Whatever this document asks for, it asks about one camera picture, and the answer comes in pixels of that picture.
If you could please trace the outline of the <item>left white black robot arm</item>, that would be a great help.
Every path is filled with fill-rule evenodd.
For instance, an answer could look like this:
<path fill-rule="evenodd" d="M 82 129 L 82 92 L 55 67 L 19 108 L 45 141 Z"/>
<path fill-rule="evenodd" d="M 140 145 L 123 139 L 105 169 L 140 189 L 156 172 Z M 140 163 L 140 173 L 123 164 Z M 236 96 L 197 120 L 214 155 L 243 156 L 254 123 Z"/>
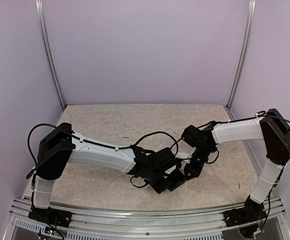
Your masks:
<path fill-rule="evenodd" d="M 171 185 L 169 175 L 180 166 L 169 147 L 154 151 L 138 143 L 112 145 L 74 132 L 67 122 L 50 127 L 53 130 L 40 141 L 38 154 L 33 156 L 34 169 L 28 174 L 32 178 L 34 212 L 46 223 L 55 217 L 49 207 L 53 185 L 68 163 L 105 167 L 142 178 L 157 193 Z"/>

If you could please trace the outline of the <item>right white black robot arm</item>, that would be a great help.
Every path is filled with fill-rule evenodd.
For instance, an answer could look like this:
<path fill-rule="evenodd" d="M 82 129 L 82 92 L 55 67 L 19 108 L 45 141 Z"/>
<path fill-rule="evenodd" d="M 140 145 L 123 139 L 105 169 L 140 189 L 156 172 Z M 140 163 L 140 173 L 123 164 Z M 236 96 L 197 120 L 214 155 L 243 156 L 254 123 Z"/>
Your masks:
<path fill-rule="evenodd" d="M 210 154 L 217 153 L 218 145 L 241 141 L 263 141 L 266 147 L 266 162 L 256 185 L 251 191 L 246 207 L 240 211 L 245 222 L 251 222 L 260 213 L 260 207 L 278 184 L 290 160 L 290 120 L 271 108 L 260 111 L 253 117 L 229 120 L 212 120 L 201 126 L 190 125 L 183 131 L 181 139 L 194 149 L 184 166 L 187 179 L 197 178 Z"/>

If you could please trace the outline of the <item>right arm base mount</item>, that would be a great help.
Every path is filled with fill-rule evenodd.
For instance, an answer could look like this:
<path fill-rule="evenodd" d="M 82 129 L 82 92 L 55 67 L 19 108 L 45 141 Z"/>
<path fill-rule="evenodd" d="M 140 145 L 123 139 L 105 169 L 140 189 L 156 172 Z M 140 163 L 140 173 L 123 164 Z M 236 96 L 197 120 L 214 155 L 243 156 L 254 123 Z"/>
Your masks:
<path fill-rule="evenodd" d="M 233 227 L 264 219 L 267 214 L 263 203 L 257 203 L 248 196 L 242 207 L 227 210 L 223 216 L 226 227 Z"/>

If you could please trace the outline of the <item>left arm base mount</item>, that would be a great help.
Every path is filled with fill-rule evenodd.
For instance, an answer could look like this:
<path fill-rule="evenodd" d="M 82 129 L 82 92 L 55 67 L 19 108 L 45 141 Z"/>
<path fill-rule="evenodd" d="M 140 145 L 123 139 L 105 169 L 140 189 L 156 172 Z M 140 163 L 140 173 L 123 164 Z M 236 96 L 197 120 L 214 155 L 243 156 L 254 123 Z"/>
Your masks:
<path fill-rule="evenodd" d="M 72 218 L 72 212 L 51 207 L 31 207 L 28 218 L 56 227 L 69 228 L 69 224 Z"/>

